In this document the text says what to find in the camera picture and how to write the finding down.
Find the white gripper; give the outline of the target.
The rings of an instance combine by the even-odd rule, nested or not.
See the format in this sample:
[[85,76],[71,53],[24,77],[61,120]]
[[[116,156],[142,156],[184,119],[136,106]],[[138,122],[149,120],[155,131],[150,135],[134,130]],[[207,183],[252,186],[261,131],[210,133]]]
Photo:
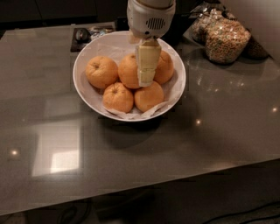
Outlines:
[[136,38],[146,39],[136,47],[137,78],[140,87],[154,80],[161,53],[157,38],[170,29],[176,0],[128,0],[129,29]]

